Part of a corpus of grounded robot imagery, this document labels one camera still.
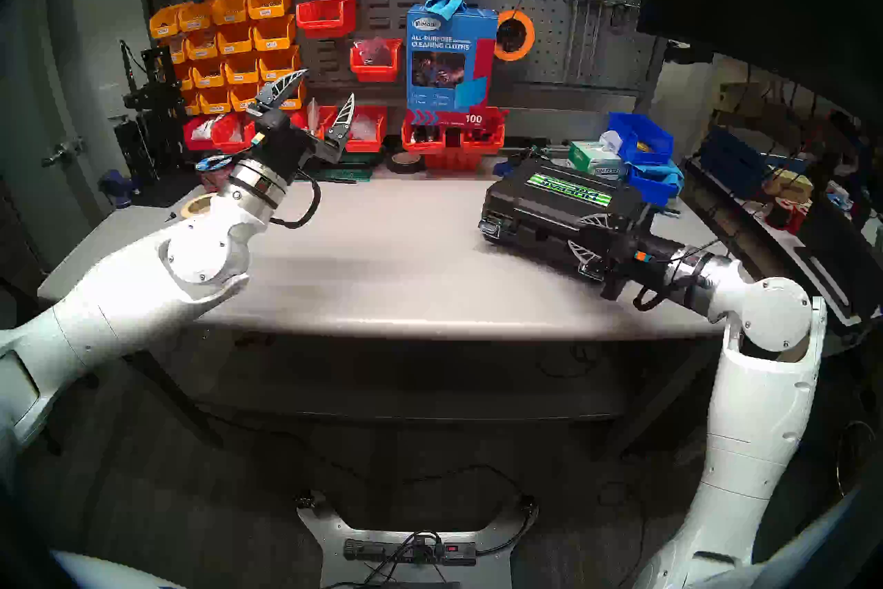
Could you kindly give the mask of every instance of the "gray table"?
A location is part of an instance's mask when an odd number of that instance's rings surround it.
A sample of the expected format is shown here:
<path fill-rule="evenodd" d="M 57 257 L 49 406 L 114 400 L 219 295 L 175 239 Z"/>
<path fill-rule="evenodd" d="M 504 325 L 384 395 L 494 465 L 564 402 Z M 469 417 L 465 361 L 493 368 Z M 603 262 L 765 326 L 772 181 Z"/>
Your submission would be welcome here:
<path fill-rule="evenodd" d="M 584 278 L 489 244 L 477 224 L 492 182 L 381 176 L 360 185 L 323 184 L 319 211 L 308 225 L 271 225 L 249 242 L 252 281 L 200 322 L 411 338 L 634 340 L 721 333 L 719 325 L 669 302 L 640 313 L 631 305 L 635 283 L 618 301 L 606 301 Z M 297 218 L 311 197 L 307 184 L 292 185 L 277 215 Z M 685 204 L 677 207 L 680 218 L 657 216 L 654 233 L 692 245 L 714 239 Z M 178 207 L 114 212 L 49 275 L 40 297 L 63 297 L 98 259 L 169 224 L 170 210 L 180 213 Z"/>

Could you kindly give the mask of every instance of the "tissue box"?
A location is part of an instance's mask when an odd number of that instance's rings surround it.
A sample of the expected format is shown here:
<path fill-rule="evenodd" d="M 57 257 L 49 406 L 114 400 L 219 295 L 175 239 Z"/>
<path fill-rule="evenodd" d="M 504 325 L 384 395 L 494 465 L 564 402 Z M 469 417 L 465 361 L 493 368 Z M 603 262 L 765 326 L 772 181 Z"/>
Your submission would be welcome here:
<path fill-rule="evenodd" d="M 625 164 L 603 142 L 571 142 L 568 159 L 577 170 L 607 180 L 619 180 L 625 175 Z"/>
<path fill-rule="evenodd" d="M 408 113 L 413 125 L 480 128 L 494 65 L 497 13 L 461 9 L 450 20 L 408 11 Z"/>

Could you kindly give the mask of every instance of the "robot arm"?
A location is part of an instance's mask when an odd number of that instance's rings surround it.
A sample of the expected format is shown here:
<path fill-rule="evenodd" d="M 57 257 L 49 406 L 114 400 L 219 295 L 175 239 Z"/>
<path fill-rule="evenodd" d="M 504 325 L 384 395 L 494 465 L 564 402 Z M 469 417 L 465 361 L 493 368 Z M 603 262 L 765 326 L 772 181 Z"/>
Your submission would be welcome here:
<path fill-rule="evenodd" d="M 0 419 L 12 425 L 19 447 L 39 433 L 57 394 L 80 375 L 144 348 L 246 286 L 248 240 L 267 229 L 306 160 L 339 159 L 349 135 L 352 96 L 325 140 L 292 128 L 279 111 L 305 75 L 300 70 L 263 88 L 249 110 L 257 144 L 206 215 L 112 253 L 48 311 L 0 332 Z"/>

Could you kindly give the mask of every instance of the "blue box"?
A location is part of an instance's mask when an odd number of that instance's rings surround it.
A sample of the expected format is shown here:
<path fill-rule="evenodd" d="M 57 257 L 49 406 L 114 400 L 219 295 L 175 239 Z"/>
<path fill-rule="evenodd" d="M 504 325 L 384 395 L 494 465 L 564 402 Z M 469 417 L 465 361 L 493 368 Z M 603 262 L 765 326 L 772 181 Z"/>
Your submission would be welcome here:
<path fill-rule="evenodd" d="M 447 21 L 415 4 L 408 11 L 407 121 L 481 127 L 494 65 L 497 13 L 461 9 Z"/>
<path fill-rule="evenodd" d="M 665 130 L 642 114 L 611 113 L 607 121 L 608 130 L 616 130 L 623 141 L 619 148 L 619 158 L 626 163 L 645 166 L 652 163 L 668 163 L 675 150 L 675 140 Z M 637 143 L 643 142 L 653 149 L 640 152 Z"/>

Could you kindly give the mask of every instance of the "blue storage bin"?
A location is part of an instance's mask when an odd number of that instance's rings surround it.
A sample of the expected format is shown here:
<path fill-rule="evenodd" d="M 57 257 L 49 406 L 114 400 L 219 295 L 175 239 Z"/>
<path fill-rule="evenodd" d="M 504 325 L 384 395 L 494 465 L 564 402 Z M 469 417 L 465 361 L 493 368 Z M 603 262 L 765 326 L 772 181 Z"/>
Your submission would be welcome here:
<path fill-rule="evenodd" d="M 616 130 L 623 141 L 619 158 L 628 163 L 643 166 L 651 163 L 668 163 L 675 149 L 675 140 L 665 130 L 642 114 L 611 113 L 607 129 Z M 652 152 L 639 152 L 637 143 L 643 142 Z"/>
<path fill-rule="evenodd" d="M 631 166 L 629 166 L 628 182 L 632 187 L 641 190 L 641 198 L 645 202 L 656 204 L 657 207 L 664 207 L 668 200 L 677 195 L 678 192 L 675 185 L 659 183 L 655 180 L 639 176 Z"/>

